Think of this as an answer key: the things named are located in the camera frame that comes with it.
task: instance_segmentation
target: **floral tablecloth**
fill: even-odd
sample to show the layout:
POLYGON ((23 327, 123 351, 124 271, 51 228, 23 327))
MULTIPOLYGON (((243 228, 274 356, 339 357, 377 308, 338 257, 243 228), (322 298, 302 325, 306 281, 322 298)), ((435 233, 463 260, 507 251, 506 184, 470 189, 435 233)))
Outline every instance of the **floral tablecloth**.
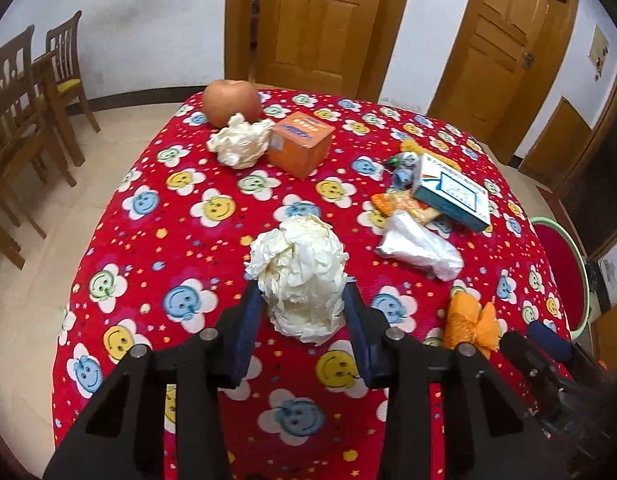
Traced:
MULTIPOLYGON (((335 127, 323 164, 300 182, 267 165, 224 168, 207 152, 213 131, 195 94, 147 146, 112 197, 84 255, 53 372, 58 444, 102 380, 136 343, 177 345, 240 299, 250 243, 288 216, 314 214, 332 224, 366 303, 391 325, 440 344, 452 291, 494 300, 502 330, 542 319, 567 337, 546 254, 496 166, 467 133, 412 112, 336 96, 260 92, 264 113, 294 111, 335 127), (370 202, 390 175, 381 162, 412 137, 457 161, 489 191, 492 225, 472 233, 442 219, 427 227, 453 243, 465 267, 458 280, 375 254, 384 219, 370 202)), ((491 357, 527 398, 523 378, 499 352, 491 357)), ((441 394, 432 392, 432 477, 444 475, 441 394)), ((322 346, 276 333, 264 321, 247 376, 219 393, 233 476, 269 479, 375 478, 384 436, 387 391, 371 390, 355 368, 346 328, 322 346)), ((176 389, 164 413, 164 468, 177 476, 176 389)))

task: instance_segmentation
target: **orange box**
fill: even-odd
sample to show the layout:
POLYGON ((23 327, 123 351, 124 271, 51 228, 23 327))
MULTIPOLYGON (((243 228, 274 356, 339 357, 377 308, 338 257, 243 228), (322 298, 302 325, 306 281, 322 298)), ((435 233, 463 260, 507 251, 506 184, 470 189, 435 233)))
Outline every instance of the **orange box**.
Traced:
POLYGON ((302 112, 291 114, 272 127, 269 162, 304 180, 326 158, 334 129, 302 112))

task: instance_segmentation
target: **crumpled paper ball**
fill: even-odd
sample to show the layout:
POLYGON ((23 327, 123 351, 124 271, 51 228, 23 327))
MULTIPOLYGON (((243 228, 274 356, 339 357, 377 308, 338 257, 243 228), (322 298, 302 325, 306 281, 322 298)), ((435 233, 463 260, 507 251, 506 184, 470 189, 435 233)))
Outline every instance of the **crumpled paper ball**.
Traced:
POLYGON ((258 279, 277 332, 321 345, 344 325, 348 257, 332 227, 312 215, 257 237, 246 272, 258 279))
POLYGON ((218 162, 235 170, 255 165, 268 149, 271 128, 275 121, 264 119, 248 123, 242 114, 235 114, 228 120, 228 126, 207 140, 208 151, 218 154, 218 162))

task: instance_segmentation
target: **door panel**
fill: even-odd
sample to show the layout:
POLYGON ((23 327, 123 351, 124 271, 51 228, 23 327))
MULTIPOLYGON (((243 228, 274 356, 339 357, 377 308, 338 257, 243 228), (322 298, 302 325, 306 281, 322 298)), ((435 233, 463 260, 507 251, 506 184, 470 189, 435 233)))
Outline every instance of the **door panel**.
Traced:
POLYGON ((482 0, 459 69, 435 114, 483 142, 504 116, 525 76, 549 0, 482 0))
POLYGON ((262 0, 258 83, 354 97, 379 0, 262 0))

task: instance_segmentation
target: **crumpled plastic wrapper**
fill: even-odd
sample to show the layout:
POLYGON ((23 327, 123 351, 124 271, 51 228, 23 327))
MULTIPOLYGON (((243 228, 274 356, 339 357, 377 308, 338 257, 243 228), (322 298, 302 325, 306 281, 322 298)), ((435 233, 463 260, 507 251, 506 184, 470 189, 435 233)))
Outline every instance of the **crumpled plastic wrapper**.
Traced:
POLYGON ((208 151, 218 154, 218 162, 235 170, 255 165, 268 149, 271 128, 275 121, 264 119, 248 123, 242 114, 235 114, 228 120, 228 126, 207 140, 208 151))
POLYGON ((258 279, 277 332, 321 345, 344 325, 348 257, 332 227, 312 215, 257 237, 246 272, 258 279))
POLYGON ((454 280, 464 267, 457 249, 419 225, 407 211, 396 210, 386 221, 377 253, 415 267, 432 269, 444 282, 454 280))

